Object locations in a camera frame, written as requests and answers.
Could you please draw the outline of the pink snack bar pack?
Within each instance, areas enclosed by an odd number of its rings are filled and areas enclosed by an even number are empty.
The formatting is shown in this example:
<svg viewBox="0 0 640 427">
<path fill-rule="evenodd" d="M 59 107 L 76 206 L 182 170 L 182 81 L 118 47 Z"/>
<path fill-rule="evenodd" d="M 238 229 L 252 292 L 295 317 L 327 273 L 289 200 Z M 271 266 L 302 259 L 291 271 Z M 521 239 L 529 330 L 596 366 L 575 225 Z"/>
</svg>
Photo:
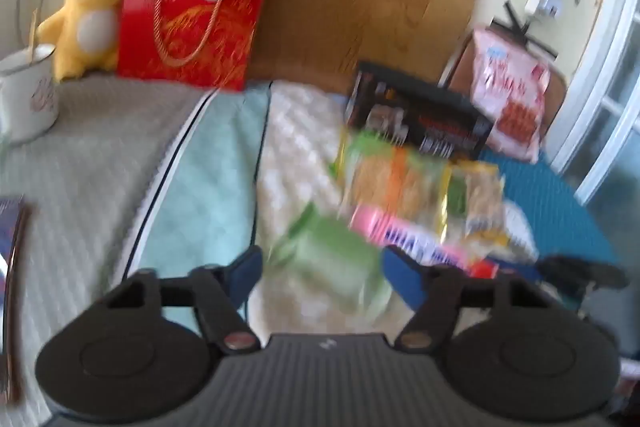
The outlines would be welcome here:
<svg viewBox="0 0 640 427">
<path fill-rule="evenodd" d="M 453 265 L 462 270 L 470 267 L 468 256 L 458 247 L 442 245 L 430 230 L 378 208 L 358 205 L 349 228 L 373 245 L 400 248 L 420 265 Z"/>
</svg>

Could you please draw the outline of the yellow peanut snack bag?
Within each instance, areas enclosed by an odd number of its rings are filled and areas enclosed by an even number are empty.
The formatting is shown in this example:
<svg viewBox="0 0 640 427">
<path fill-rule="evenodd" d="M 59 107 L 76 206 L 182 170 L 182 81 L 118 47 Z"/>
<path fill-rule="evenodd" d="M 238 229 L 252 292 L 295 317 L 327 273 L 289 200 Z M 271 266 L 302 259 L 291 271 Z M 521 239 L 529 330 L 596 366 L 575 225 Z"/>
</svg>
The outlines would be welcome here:
<svg viewBox="0 0 640 427">
<path fill-rule="evenodd" d="M 497 165 L 460 160 L 452 166 L 454 179 L 464 182 L 462 237 L 506 246 L 504 179 Z"/>
</svg>

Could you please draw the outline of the light green wafer pack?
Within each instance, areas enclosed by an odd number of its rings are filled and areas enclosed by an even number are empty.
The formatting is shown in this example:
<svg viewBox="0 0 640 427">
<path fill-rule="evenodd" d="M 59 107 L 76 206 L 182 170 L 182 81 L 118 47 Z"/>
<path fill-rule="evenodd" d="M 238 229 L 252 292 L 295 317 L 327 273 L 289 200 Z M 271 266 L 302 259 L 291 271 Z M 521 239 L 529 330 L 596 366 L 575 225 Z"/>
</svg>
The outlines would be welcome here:
<svg viewBox="0 0 640 427">
<path fill-rule="evenodd" d="M 382 271 L 381 249 L 312 202 L 277 239 L 268 259 L 270 265 L 303 277 L 372 320 L 386 310 L 392 297 Z"/>
</svg>

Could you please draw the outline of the green orange noodle snack bag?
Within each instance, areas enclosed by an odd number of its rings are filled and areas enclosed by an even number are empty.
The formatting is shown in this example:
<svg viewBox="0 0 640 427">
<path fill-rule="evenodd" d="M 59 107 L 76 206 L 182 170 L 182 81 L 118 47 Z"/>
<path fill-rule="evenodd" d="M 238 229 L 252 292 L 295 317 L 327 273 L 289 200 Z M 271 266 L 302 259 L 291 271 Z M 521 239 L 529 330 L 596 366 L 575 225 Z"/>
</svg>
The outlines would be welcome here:
<svg viewBox="0 0 640 427">
<path fill-rule="evenodd" d="M 342 189 L 338 214 L 347 218 L 365 205 L 434 231 L 446 166 L 446 160 L 422 155 L 411 146 L 344 129 L 332 164 Z"/>
</svg>

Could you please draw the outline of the blue mesh mat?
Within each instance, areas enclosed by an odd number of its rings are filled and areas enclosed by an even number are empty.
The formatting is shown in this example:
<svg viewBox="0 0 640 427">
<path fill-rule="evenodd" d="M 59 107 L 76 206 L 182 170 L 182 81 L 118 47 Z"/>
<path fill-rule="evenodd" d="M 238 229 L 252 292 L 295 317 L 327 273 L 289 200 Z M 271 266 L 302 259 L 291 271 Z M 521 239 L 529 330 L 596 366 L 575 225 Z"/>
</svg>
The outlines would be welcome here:
<svg viewBox="0 0 640 427">
<path fill-rule="evenodd" d="M 541 256 L 565 255 L 616 265 L 618 258 L 574 193 L 544 161 L 521 162 L 485 148 L 480 160 L 499 167 L 504 194 L 524 211 Z"/>
</svg>

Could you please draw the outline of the white framed glass door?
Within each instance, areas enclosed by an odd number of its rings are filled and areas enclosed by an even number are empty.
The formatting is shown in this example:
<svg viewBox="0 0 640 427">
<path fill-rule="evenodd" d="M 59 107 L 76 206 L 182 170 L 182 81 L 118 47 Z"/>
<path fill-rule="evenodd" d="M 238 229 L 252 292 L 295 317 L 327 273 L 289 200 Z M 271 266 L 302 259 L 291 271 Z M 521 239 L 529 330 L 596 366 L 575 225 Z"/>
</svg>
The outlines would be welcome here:
<svg viewBox="0 0 640 427">
<path fill-rule="evenodd" d="M 631 83 L 626 102 L 611 95 L 623 59 L 632 54 L 631 37 L 638 28 L 639 0 L 601 1 L 585 52 L 547 135 L 550 166 L 563 174 L 585 152 L 597 124 L 612 124 L 600 152 L 578 179 L 575 197 L 584 206 L 597 194 L 627 142 L 639 133 L 639 81 Z"/>
</svg>

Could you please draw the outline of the patterned patchwork bed sheet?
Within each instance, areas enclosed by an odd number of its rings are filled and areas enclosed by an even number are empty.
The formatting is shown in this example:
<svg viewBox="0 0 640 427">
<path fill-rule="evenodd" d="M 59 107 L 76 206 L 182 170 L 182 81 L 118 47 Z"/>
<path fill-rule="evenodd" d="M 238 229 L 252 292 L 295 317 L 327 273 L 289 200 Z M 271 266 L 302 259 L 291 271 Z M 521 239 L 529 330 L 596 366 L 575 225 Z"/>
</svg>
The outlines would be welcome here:
<svg viewBox="0 0 640 427">
<path fill-rule="evenodd" d="M 208 93 L 96 76 L 58 90 L 46 134 L 1 154 L 27 204 L 14 265 L 14 399 L 6 426 L 49 417 L 35 379 L 47 340 L 140 268 L 181 277 L 273 247 L 308 204 L 336 213 L 330 173 L 345 99 L 302 84 Z"/>
</svg>

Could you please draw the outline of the black sheep print box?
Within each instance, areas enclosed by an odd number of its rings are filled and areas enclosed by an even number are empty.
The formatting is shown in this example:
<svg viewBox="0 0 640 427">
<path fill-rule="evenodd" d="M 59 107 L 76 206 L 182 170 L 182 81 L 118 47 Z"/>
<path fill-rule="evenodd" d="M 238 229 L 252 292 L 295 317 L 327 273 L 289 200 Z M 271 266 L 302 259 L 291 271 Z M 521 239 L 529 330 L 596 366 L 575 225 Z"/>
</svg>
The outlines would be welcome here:
<svg viewBox="0 0 640 427">
<path fill-rule="evenodd" d="M 477 159 L 492 122 L 464 95 L 386 66 L 360 61 L 346 124 L 444 159 Z"/>
</svg>

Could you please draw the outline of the pink fried twist snack bag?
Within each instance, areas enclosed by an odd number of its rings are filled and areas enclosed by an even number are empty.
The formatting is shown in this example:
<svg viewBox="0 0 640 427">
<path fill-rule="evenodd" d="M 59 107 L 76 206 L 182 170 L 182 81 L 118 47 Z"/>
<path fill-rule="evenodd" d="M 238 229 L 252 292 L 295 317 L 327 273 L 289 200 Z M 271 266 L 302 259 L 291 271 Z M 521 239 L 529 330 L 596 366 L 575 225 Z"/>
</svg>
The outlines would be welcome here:
<svg viewBox="0 0 640 427">
<path fill-rule="evenodd" d="M 535 164 L 551 79 L 548 65 L 487 28 L 475 29 L 472 40 L 471 101 L 492 122 L 489 147 Z"/>
</svg>

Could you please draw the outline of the red gift box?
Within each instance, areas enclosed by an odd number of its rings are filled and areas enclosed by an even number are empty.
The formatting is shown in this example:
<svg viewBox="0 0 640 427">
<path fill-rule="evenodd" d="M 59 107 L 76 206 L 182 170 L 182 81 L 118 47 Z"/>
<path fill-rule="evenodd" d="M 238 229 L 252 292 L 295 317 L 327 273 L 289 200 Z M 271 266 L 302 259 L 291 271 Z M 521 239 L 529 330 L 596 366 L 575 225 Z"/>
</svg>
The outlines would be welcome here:
<svg viewBox="0 0 640 427">
<path fill-rule="evenodd" d="M 124 0 L 117 75 L 240 92 L 264 0 Z"/>
</svg>

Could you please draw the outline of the white enamel mug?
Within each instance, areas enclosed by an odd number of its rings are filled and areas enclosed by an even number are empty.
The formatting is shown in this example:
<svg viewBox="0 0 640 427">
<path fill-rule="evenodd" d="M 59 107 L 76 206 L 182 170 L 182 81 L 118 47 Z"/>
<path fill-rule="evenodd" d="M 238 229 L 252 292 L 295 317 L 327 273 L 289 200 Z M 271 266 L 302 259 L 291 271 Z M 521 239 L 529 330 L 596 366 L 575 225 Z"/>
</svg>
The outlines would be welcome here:
<svg viewBox="0 0 640 427">
<path fill-rule="evenodd" d="M 46 133 L 58 120 L 52 75 L 54 46 L 38 44 L 1 60 L 1 142 L 20 144 Z"/>
</svg>

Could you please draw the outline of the yellow duck plush toy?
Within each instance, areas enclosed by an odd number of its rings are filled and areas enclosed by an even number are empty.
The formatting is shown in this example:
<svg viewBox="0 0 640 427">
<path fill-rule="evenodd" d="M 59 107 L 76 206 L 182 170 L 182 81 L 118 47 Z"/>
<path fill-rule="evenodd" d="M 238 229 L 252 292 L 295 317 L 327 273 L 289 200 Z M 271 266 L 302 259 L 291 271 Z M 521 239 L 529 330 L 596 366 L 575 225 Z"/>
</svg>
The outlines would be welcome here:
<svg viewBox="0 0 640 427">
<path fill-rule="evenodd" d="M 122 0 L 64 0 L 62 8 L 39 24 L 39 42 L 54 46 L 56 81 L 92 70 L 117 67 Z"/>
</svg>

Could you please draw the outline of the wooden stick in mug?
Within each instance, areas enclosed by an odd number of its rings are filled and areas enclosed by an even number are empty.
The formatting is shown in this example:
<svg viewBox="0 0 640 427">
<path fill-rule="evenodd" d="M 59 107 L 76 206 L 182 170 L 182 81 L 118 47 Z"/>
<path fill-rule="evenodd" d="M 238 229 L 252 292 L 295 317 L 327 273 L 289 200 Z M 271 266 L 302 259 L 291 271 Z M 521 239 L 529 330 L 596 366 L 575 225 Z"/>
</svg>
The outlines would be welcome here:
<svg viewBox="0 0 640 427">
<path fill-rule="evenodd" d="M 29 58 L 30 65 L 34 64 L 35 62 L 35 52 L 37 49 L 38 15 L 39 15 L 39 10 L 34 9 L 32 11 L 32 18 L 30 19 L 29 40 L 28 40 L 28 58 Z"/>
</svg>

